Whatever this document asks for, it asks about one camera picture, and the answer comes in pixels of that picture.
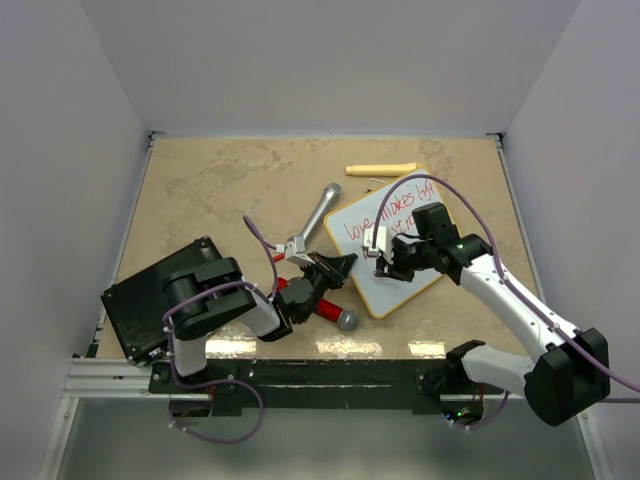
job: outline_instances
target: yellow chalk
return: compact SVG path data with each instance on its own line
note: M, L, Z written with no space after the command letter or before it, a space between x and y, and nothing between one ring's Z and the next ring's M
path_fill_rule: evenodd
M424 168L421 164L402 163L387 165L349 165L346 174L354 177L399 177L411 173L418 168Z

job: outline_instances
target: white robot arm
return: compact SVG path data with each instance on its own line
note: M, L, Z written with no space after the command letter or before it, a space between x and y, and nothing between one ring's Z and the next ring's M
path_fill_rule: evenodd
M559 425L609 395L609 378L577 354L556 332L561 329L608 365L605 338L595 329L581 332L551 311L506 269L496 271L491 248L477 235L460 238L444 205L434 203L412 212L420 240L406 243L391 238L385 227L373 229L363 238L363 250L377 258L375 275L411 281L416 270L435 268L479 298L514 333L528 357L501 352L483 342L459 347L452 371L462 371L474 383L486 383L525 397L546 423ZM548 327L505 285L508 278L535 307L554 319Z

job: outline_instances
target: gray wall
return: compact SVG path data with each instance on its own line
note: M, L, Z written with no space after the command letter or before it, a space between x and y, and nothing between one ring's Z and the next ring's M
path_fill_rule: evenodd
M506 136L553 308L608 337L640 381L640 3L582 0ZM615 386L618 394L631 392ZM637 406L599 406L616 479L636 479Z
M76 0L0 2L0 458L33 478L99 313L144 132Z
M504 131L578 0L81 0L146 127Z

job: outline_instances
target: small whiteboard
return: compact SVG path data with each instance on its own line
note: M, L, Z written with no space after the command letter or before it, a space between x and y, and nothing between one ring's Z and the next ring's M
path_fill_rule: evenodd
M412 172L411 175L416 173L427 172L421 169ZM373 276L376 260L364 258L362 236L366 228L374 225L380 202L391 185L393 183L334 210L324 219L324 225L340 255L358 255L351 276L369 312L376 318L385 317L441 276L433 269L416 272L412 282ZM434 182L427 179L409 180L389 198L380 225L388 227L393 235L417 235L412 210L434 202L442 202Z

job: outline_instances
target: beige marble surface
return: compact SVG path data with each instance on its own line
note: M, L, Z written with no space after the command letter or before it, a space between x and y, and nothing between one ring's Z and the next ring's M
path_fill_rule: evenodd
M220 252L233 256L246 277L267 290L271 271L264 251L249 234L249 215L267 241L281 243L300 231L324 186L337 182L339 205L360 197L367 178L347 177L344 167L362 163L420 162L466 195L483 215L506 265L529 288L533 278L504 172L492 140L485 139L308 139L171 138L153 149L118 279L124 279L195 238L210 236ZM462 234L480 227L456 199L440 189ZM337 254L320 227L308 250ZM299 270L278 263L280 276ZM260 358L415 358L438 357L477 338L509 352L522 353L511 332L480 301L447 278L437 281L383 319L368 315L353 283L329 292L327 299L354 309L357 331L345 334L312 316L292 335L275 342L256 341L232 322L208 343L211 357ZM108 324L98 350L102 358L123 356Z

